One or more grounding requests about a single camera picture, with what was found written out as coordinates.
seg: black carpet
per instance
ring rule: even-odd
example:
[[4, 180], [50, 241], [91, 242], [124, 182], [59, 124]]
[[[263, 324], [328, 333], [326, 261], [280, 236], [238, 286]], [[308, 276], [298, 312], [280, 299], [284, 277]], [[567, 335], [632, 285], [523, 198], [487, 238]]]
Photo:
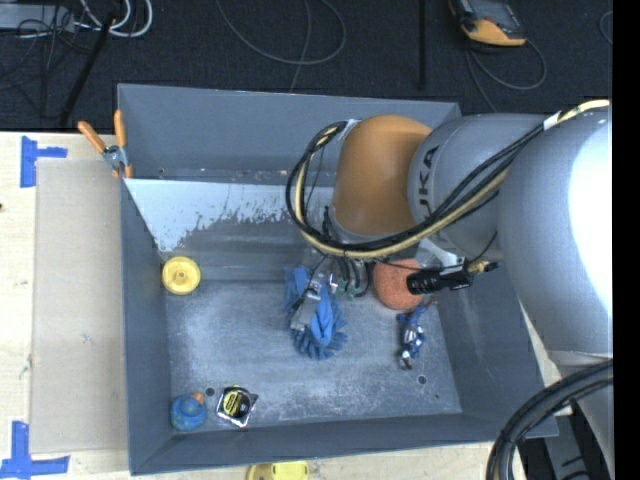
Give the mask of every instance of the black carpet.
[[[87, 3], [104, 20], [112, 1]], [[19, 2], [59, 4], [89, 23], [79, 0]], [[129, 23], [140, 29], [148, 17], [144, 1], [131, 2]], [[99, 33], [18, 37], [26, 24], [3, 31], [2, 128], [75, 129], [83, 119], [112, 132], [122, 82], [454, 101], [463, 114], [553, 113], [612, 98], [613, 0], [510, 0], [530, 44], [480, 53], [469, 48], [447, 0], [424, 0], [424, 88], [420, 0], [151, 2], [147, 33], [107, 38], [64, 126], [60, 114]]]

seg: orange foam ball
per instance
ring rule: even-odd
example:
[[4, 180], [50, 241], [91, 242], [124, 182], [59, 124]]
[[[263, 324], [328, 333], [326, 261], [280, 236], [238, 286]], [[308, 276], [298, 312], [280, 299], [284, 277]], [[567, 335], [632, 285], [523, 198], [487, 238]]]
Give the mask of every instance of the orange foam ball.
[[420, 263], [415, 259], [377, 263], [373, 269], [373, 286], [380, 302], [390, 309], [402, 311], [418, 306], [424, 296], [413, 295], [409, 291], [407, 276], [414, 272], [413, 269], [420, 270], [420, 268]]

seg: orange handle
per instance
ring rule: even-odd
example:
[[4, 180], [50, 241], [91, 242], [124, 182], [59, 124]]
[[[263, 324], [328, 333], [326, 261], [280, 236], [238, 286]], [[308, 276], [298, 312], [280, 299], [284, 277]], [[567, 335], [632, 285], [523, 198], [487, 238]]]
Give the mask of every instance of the orange handle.
[[113, 127], [116, 131], [116, 138], [118, 139], [118, 146], [121, 148], [127, 145], [127, 133], [124, 129], [124, 121], [122, 120], [122, 111], [116, 110], [113, 114]]
[[98, 151], [98, 153], [103, 153], [104, 150], [107, 149], [104, 141], [96, 133], [93, 127], [86, 121], [78, 121], [78, 130], [80, 130], [80, 132], [82, 132], [82, 135], [84, 135], [89, 140], [91, 145], [96, 148], [96, 151]]

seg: wooden table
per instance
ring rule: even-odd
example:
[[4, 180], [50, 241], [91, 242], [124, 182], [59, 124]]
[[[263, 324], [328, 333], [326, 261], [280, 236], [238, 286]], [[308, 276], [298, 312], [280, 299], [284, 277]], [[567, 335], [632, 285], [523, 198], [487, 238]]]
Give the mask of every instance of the wooden table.
[[[10, 456], [11, 421], [29, 423], [31, 374], [37, 368], [32, 360], [32, 322], [34, 304], [34, 257], [36, 241], [37, 186], [20, 188], [21, 138], [28, 135], [39, 147], [61, 146], [68, 159], [103, 162], [80, 134], [0, 133], [0, 459]], [[115, 138], [103, 137], [107, 144]], [[105, 168], [105, 179], [109, 180]], [[532, 332], [537, 344], [539, 339]], [[540, 362], [545, 381], [558, 379], [548, 360]], [[492, 443], [434, 447], [411, 451], [348, 456], [308, 461], [311, 480], [482, 480]], [[71, 456], [69, 478], [129, 478], [126, 450], [83, 450], [66, 452]], [[34, 455], [34, 458], [59, 457], [61, 454]], [[157, 475], [163, 479], [243, 480], [248, 468], [232, 467], [198, 472]], [[516, 456], [515, 476], [524, 479]]]

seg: gray bin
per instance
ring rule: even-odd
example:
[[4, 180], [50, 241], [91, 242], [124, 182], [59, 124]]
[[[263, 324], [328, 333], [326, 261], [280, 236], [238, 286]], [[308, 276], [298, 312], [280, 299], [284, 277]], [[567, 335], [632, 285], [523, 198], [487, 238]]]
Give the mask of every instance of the gray bin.
[[[492, 441], [544, 387], [503, 268], [437, 294], [412, 371], [397, 361], [395, 314], [373, 293], [341, 303], [349, 342], [327, 361], [303, 357], [288, 333], [284, 270], [309, 248], [282, 194], [308, 141], [383, 113], [433, 129], [460, 117], [456, 104], [120, 85], [118, 106], [135, 169], [121, 185], [132, 474]], [[317, 212], [338, 152], [327, 148]], [[176, 255], [202, 270], [187, 296], [161, 282]], [[259, 396], [244, 429], [214, 414], [234, 384]], [[206, 423], [175, 431], [173, 398], [207, 388]], [[557, 435], [555, 422], [531, 435]]]

